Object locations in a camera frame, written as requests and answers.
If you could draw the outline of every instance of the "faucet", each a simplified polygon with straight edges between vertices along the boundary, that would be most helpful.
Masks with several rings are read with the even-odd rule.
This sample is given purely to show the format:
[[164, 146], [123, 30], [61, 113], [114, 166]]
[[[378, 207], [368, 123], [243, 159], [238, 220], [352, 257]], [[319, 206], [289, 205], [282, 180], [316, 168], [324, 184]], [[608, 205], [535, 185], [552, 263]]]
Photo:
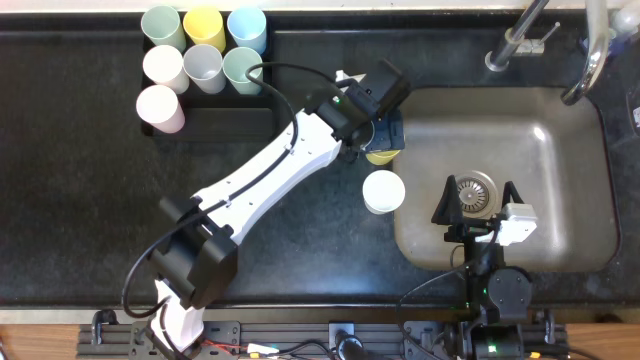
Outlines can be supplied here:
[[[534, 20], [540, 15], [549, 0], [533, 0], [524, 11], [518, 22], [507, 29], [496, 51], [490, 51], [485, 57], [485, 64], [492, 71], [504, 71], [509, 66], [509, 59], [520, 52], [525, 43], [525, 34]], [[606, 0], [585, 0], [587, 8], [587, 24], [589, 26], [589, 51], [587, 61], [578, 82], [566, 89], [561, 100], [565, 105], [573, 105], [580, 100], [595, 84], [598, 75], [604, 67], [609, 50], [609, 20], [607, 19]], [[535, 41], [529, 48], [542, 47], [541, 51], [531, 51], [541, 54], [544, 51], [544, 40], [558, 28], [558, 24], [542, 40]]]

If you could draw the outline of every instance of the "cup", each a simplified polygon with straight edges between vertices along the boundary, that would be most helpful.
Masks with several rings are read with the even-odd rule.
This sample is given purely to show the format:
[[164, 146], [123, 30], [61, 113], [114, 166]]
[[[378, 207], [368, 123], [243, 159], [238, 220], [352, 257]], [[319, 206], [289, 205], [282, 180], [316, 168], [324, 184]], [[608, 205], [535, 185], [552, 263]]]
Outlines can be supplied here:
[[368, 153], [365, 156], [367, 160], [373, 165], [386, 165], [393, 160], [396, 155], [400, 153], [400, 150], [392, 150], [392, 151], [380, 151], [375, 153]]
[[248, 47], [258, 54], [267, 48], [267, 17], [256, 7], [234, 10], [227, 19], [227, 28], [236, 44]]
[[396, 210], [404, 201], [405, 188], [402, 179], [391, 171], [374, 171], [362, 184], [364, 204], [376, 215]]
[[178, 96], [164, 85], [152, 85], [142, 90], [136, 101], [136, 110], [142, 120], [167, 134], [178, 132], [184, 126], [184, 113]]
[[222, 73], [222, 54], [211, 45], [195, 45], [187, 50], [184, 71], [207, 94], [217, 94], [227, 84]]
[[198, 6], [184, 16], [184, 31], [189, 34], [196, 44], [215, 46], [220, 52], [224, 51], [224, 25], [220, 11], [213, 6]]
[[[247, 69], [253, 65], [262, 64], [262, 58], [255, 50], [249, 48], [235, 48], [227, 53], [222, 61], [222, 70], [231, 85], [243, 95], [257, 95], [262, 88], [254, 84], [245, 76]], [[251, 75], [262, 80], [262, 68], [251, 71]]]
[[180, 15], [170, 6], [147, 10], [140, 21], [142, 32], [156, 45], [169, 45], [183, 52], [187, 41], [180, 26]]
[[189, 88], [189, 78], [182, 68], [182, 54], [173, 46], [160, 45], [149, 50], [142, 61], [142, 70], [154, 83], [164, 85], [176, 94]]

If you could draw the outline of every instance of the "drain strainer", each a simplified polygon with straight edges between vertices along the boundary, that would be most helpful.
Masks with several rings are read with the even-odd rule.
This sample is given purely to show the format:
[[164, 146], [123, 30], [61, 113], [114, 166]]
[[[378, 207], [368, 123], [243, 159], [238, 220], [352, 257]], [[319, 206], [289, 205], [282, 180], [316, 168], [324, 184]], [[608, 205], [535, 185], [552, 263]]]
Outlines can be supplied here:
[[458, 181], [458, 194], [462, 202], [462, 210], [475, 213], [489, 203], [489, 190], [480, 180], [464, 178]]
[[473, 170], [458, 174], [456, 185], [465, 216], [482, 218], [499, 210], [494, 209], [498, 189], [484, 173]]

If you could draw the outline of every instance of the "wooden table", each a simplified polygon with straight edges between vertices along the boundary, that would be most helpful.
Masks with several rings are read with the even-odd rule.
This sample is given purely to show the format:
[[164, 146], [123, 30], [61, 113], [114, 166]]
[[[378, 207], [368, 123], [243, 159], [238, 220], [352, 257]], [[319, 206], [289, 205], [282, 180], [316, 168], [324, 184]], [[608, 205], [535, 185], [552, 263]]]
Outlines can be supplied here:
[[[603, 360], [640, 359], [639, 324], [574, 324], [567, 328], [571, 346]], [[0, 338], [8, 360], [70, 360], [75, 358], [78, 330], [77, 325], [0, 325]]]

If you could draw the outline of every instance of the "sink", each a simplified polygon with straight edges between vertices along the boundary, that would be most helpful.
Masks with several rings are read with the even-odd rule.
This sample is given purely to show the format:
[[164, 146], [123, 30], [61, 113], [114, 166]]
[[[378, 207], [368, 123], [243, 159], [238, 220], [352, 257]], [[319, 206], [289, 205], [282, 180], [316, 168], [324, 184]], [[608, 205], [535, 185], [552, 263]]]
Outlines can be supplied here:
[[561, 92], [435, 88], [405, 100], [406, 149], [393, 171], [407, 195], [395, 211], [395, 237], [414, 265], [450, 268], [456, 244], [444, 242], [446, 226], [431, 223], [449, 175], [456, 175], [466, 216], [499, 212], [507, 181], [533, 205], [538, 227], [505, 248], [507, 264], [582, 272], [609, 262], [619, 238], [600, 116], [587, 99], [562, 104]]

